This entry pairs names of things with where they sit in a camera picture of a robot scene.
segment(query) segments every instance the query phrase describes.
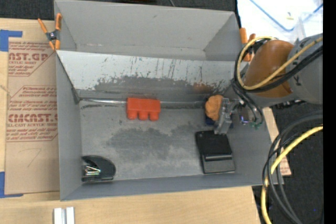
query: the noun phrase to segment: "gray bin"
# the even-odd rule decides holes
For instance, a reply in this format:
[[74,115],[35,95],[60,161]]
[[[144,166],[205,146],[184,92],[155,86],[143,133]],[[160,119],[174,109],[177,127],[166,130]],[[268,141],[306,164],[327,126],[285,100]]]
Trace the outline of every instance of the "gray bin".
[[[270,145],[234,117],[236,170],[204,175],[195,133],[204,102],[223,94],[241,50],[233,12],[55,0],[61,200],[261,185]],[[129,120],[127,97],[161,101],[158,121]],[[81,181],[81,156],[116,166],[110,183]]]

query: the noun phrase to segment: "orange toy brick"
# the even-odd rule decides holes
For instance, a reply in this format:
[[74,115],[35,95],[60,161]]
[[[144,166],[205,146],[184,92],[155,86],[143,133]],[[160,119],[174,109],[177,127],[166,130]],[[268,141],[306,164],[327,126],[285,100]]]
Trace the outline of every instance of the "orange toy brick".
[[127,98],[127,118],[141,121],[157,121],[161,112],[160,101],[156,99]]

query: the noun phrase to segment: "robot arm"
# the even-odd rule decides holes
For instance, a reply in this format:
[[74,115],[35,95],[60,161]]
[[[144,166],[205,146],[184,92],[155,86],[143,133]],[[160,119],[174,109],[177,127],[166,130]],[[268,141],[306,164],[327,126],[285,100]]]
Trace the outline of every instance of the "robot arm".
[[[252,60],[240,70],[240,62],[252,50]],[[206,114],[215,121],[214,132],[226,134],[230,117],[237,111],[243,124],[259,125],[263,122],[262,108],[298,101],[322,104],[322,67],[323,34],[296,44],[272,37],[251,40],[237,58],[231,87],[217,112],[207,109],[211,99],[206,103]]]

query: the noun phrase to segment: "yellow cable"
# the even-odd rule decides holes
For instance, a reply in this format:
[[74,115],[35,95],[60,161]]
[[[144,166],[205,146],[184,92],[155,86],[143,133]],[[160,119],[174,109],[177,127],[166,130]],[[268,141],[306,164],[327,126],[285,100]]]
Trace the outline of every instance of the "yellow cable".
[[255,38],[253,40],[251,40],[245,47],[244,49],[242,50],[241,54],[239,55],[239,58],[238,58],[238,63],[237,63],[237,79],[239,81],[239,84],[246,90],[255,90],[255,89],[258,89],[262,86],[264,86],[267,82],[269,82],[270,80],[272,80],[276,75],[278,75],[281,71],[283,71],[288,65],[290,65],[296,58],[298,58],[301,54],[303,54],[306,50],[308,50],[310,47],[314,46],[316,43],[320,42],[323,40],[323,36],[314,40],[313,42],[311,42],[310,44],[308,44],[307,46],[305,46],[303,49],[301,49],[300,51],[298,51],[296,54],[294,54],[287,62],[285,62],[281,67],[279,67],[274,73],[272,73],[270,76],[268,76],[266,79],[264,79],[262,82],[256,84],[256,85],[253,85],[253,86],[246,86],[244,85],[242,79],[241,79],[241,76],[240,76],[240,72],[239,72],[239,69],[240,69],[240,62],[243,58],[243,53],[245,53],[245,51],[250,47],[252,46],[252,44],[256,41],[256,40],[259,40],[259,39],[262,39],[262,38],[268,38],[268,39],[274,39],[272,37],[258,37],[258,38]]
[[[300,144],[303,140],[305,140],[306,138],[308,138],[310,135],[319,132],[323,130],[323,126],[319,126],[319,127],[315,127],[310,129],[309,131],[303,133],[300,137],[298,137],[297,139],[295,139],[292,143],[290,143],[290,145],[288,147],[286,147],[284,149],[284,151],[282,151],[282,153],[276,158],[276,160],[274,161],[274,163],[271,166],[271,174],[274,173],[275,169],[277,168],[277,166],[279,165],[279,163],[281,162],[281,160],[294,148],[296,147],[298,144]],[[268,187],[268,176],[266,176],[265,178],[265,185],[266,187]],[[264,217],[264,220],[266,222],[266,224],[272,224],[271,220],[269,219],[268,216],[268,212],[267,212],[267,208],[266,208],[266,189],[265,186],[263,185],[262,190],[261,190],[261,212],[262,212],[262,216]]]

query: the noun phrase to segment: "orange sponge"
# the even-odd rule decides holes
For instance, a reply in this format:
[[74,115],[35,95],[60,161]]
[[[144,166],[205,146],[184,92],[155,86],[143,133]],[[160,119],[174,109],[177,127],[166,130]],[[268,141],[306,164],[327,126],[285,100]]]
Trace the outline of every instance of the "orange sponge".
[[221,107],[223,96],[217,94],[211,96],[205,103],[205,114],[212,119],[217,121],[219,119],[219,110]]

